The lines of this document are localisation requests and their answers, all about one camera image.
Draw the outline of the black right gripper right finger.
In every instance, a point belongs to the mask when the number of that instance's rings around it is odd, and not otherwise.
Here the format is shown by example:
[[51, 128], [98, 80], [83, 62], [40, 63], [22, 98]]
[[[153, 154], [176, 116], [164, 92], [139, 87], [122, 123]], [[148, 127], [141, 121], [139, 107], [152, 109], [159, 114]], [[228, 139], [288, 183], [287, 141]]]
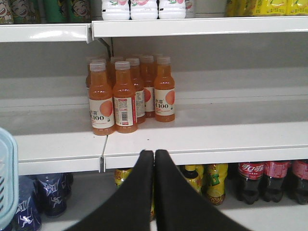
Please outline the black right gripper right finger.
[[184, 179], [166, 150], [155, 151], [155, 208], [159, 231], [247, 231]]

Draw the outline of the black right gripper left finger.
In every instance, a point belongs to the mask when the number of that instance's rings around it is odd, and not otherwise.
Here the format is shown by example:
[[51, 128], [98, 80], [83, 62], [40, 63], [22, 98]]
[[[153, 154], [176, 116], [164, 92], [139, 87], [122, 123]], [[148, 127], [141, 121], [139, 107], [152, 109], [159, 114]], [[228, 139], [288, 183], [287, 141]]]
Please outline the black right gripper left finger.
[[149, 231], [154, 153], [143, 150], [114, 194], [68, 231]]

